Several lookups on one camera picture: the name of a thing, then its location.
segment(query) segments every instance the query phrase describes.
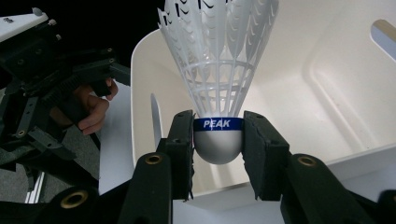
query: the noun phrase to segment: metal bolt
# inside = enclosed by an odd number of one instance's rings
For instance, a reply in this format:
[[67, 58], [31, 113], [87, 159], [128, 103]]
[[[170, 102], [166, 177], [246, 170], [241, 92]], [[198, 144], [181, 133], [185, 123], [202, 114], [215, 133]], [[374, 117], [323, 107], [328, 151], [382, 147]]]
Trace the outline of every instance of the metal bolt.
[[24, 64], [25, 64], [25, 60], [24, 60], [24, 59], [19, 59], [19, 60], [17, 61], [17, 64], [18, 64], [18, 65], [24, 65]]
[[312, 158], [307, 156], [302, 156], [297, 159], [302, 165], [306, 166], [316, 166], [317, 162], [314, 161]]
[[153, 164], [160, 163], [162, 160], [163, 160], [162, 156], [152, 155], [152, 156], [146, 158], [146, 163], [153, 165]]
[[35, 54], [36, 55], [40, 55], [40, 54], [42, 54], [43, 53], [43, 49], [36, 49], [35, 50]]

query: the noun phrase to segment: black mechanical arm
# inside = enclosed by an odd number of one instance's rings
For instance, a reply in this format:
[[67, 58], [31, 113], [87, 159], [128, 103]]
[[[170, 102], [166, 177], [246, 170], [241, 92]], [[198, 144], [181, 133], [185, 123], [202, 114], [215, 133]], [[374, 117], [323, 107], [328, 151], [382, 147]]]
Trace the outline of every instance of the black mechanical arm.
[[[56, 22], [42, 22], [0, 43], [0, 73], [12, 76], [0, 104], [0, 148], [16, 158], [0, 168], [22, 164], [32, 189], [34, 170], [71, 185], [97, 186], [98, 181], [74, 162], [62, 141], [66, 130], [50, 116], [58, 107], [75, 125], [88, 116], [73, 91], [88, 84], [98, 97], [110, 94], [107, 78], [129, 85], [130, 69], [118, 64], [112, 48], [63, 53]], [[96, 133], [91, 139], [98, 149]]]
[[[0, 220], [172, 223], [173, 200], [193, 198], [193, 118], [191, 110], [176, 114], [168, 137], [157, 150], [139, 158], [132, 178], [107, 193], [99, 195], [96, 189], [75, 186], [50, 203], [0, 203]], [[245, 111], [244, 122], [242, 154], [254, 197], [281, 201], [285, 223], [395, 223], [396, 190], [385, 190], [378, 202], [363, 198], [345, 189], [321, 160], [292, 155], [289, 144], [264, 116]]]

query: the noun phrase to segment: white surface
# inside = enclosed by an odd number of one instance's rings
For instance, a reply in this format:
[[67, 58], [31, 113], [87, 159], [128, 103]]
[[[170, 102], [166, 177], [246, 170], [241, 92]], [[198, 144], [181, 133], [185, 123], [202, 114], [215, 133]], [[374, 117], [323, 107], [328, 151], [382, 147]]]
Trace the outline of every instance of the white surface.
[[[279, 1], [276, 24], [242, 108], [267, 117], [292, 153], [325, 161], [348, 189], [372, 200], [396, 187], [396, 63], [370, 37], [379, 19], [395, 26], [394, 11], [391, 0]], [[114, 153], [117, 167], [107, 167], [108, 177], [131, 175], [137, 159], [155, 151], [153, 125], [166, 137], [173, 116], [192, 109], [183, 85], [161, 33], [146, 36], [132, 57], [132, 155], [125, 159]], [[152, 121], [152, 93], [161, 123]], [[119, 97], [112, 106], [129, 99]], [[106, 119], [122, 116], [123, 111], [115, 112]], [[111, 134], [130, 127], [117, 125], [107, 126]], [[117, 135], [129, 139], [123, 132]], [[122, 148], [117, 140], [107, 146], [101, 153]], [[174, 203], [174, 223], [283, 223], [278, 204], [254, 200], [241, 158], [217, 166], [195, 156], [194, 170], [195, 198]]]
[[[311, 154], [327, 163], [396, 144], [396, 63], [370, 36], [379, 19], [396, 24], [395, 9], [396, 2], [390, 0], [280, 1], [242, 111], [267, 117], [292, 153]], [[134, 50], [132, 90], [135, 162], [155, 150], [153, 126], [161, 126], [166, 137], [173, 116], [192, 109], [159, 31]], [[152, 121], [152, 95], [160, 123]], [[195, 196], [248, 182], [241, 156], [213, 165], [195, 155], [194, 170]], [[372, 171], [368, 164], [360, 173]], [[196, 201], [189, 203], [199, 206]]]
[[0, 17], [0, 42], [3, 42], [10, 37], [22, 33], [43, 21], [46, 21], [48, 16], [43, 12], [41, 16], [35, 14], [15, 15]]
[[101, 131], [99, 193], [132, 178], [131, 87], [116, 82], [119, 92], [106, 112]]

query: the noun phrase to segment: black background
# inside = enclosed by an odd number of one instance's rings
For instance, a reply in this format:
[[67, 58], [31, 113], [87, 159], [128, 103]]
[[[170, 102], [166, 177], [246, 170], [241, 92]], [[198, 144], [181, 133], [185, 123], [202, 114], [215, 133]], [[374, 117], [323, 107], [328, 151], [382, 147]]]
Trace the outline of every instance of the black background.
[[[113, 48], [119, 63], [130, 67], [135, 45], [158, 29], [157, 8], [163, 10], [163, 5], [164, 0], [1, 0], [0, 17], [30, 14], [32, 7], [38, 7], [57, 21], [65, 52]], [[0, 74], [0, 80], [0, 86], [5, 86], [5, 74]]]

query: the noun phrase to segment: circular hole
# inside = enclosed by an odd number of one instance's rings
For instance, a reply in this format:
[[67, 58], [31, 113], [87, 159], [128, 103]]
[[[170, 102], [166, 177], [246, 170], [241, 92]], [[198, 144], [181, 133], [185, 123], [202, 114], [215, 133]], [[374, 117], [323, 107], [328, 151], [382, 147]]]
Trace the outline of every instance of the circular hole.
[[153, 155], [150, 157], [146, 158], [146, 163], [147, 164], [157, 164], [163, 160], [163, 157], [158, 156], [158, 155]]
[[88, 192], [84, 189], [73, 192], [61, 200], [61, 207], [64, 209], [75, 208], [87, 201]]
[[316, 166], [317, 162], [314, 161], [312, 158], [307, 157], [307, 156], [302, 156], [298, 158], [298, 161], [302, 164], [302, 165], [306, 165], [306, 166]]

